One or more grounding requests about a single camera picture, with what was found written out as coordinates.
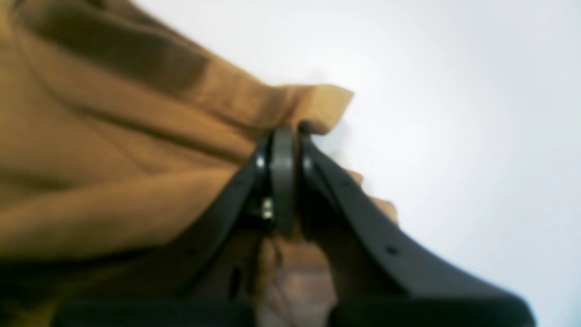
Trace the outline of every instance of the tan cloth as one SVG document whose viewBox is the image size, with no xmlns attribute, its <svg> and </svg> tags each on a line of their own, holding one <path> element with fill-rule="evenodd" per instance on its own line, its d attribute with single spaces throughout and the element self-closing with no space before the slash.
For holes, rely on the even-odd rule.
<svg viewBox="0 0 581 327">
<path fill-rule="evenodd" d="M 257 138 L 324 134 L 352 96 L 267 86 L 125 0 L 0 7 L 0 324 L 44 326 L 192 224 Z"/>
</svg>

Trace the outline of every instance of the white wall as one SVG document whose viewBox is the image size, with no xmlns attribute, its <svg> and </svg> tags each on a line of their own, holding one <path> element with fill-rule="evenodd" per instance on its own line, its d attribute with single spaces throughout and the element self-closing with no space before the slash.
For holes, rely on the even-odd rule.
<svg viewBox="0 0 581 327">
<path fill-rule="evenodd" d="M 581 326 L 581 1 L 137 3 L 269 83 L 355 91 L 327 153 L 539 326 Z"/>
</svg>

